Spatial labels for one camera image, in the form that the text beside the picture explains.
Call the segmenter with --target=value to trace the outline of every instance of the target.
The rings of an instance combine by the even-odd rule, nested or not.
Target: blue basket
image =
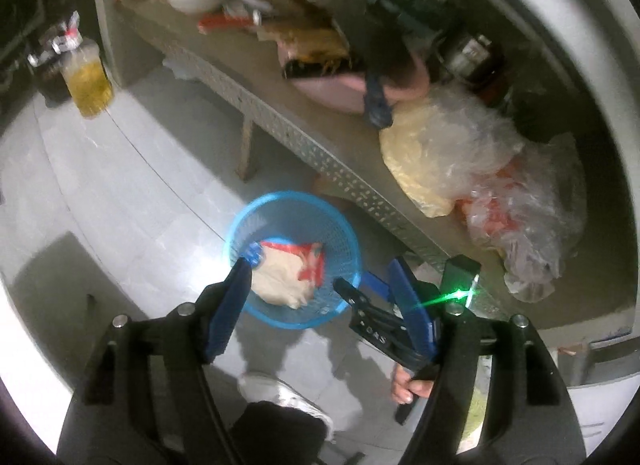
[[[233,265],[254,241],[281,240],[296,245],[322,243],[324,283],[306,306],[292,309],[264,302],[250,293],[246,311],[277,328],[305,329],[327,322],[348,306],[334,292],[336,277],[360,284],[362,262],[358,239],[347,220],[326,201],[303,192],[274,192],[252,201],[236,217],[224,254]]]

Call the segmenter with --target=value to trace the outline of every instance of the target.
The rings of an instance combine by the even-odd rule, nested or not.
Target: white plastic bag
[[[446,216],[479,178],[495,174],[524,145],[513,123],[462,87],[434,86],[398,103],[380,132],[382,156],[402,190],[430,217]]]
[[[473,240],[503,253],[510,292],[521,301],[544,299],[586,223],[584,171],[572,135],[527,142],[507,167],[477,182],[463,212]]]

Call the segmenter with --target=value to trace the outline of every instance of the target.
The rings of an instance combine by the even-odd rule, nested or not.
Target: human hand
[[[393,383],[391,385],[391,398],[397,403],[411,403],[414,395],[422,398],[429,398],[433,381],[412,380],[411,375],[399,364],[396,364],[393,373]]]

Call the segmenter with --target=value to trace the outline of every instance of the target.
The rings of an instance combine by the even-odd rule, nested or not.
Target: bolt
[[[455,315],[456,317],[458,315],[462,315],[462,313],[465,311],[465,308],[457,302],[447,302],[447,305],[444,307],[444,309],[449,315]]]
[[[193,302],[183,302],[178,306],[178,315],[181,317],[189,317],[195,311],[196,305]]]
[[[518,328],[526,328],[529,325],[529,319],[521,313],[511,317],[511,322],[513,322]]]
[[[129,317],[124,314],[116,315],[111,321],[114,328],[122,328],[129,321]]]

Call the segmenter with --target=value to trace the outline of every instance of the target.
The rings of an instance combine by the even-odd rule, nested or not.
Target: jar with yellow liquid
[[[113,99],[113,88],[100,61],[100,47],[78,32],[79,16],[74,12],[63,37],[54,42],[54,50],[66,52],[60,72],[71,98],[85,118],[93,118]]]

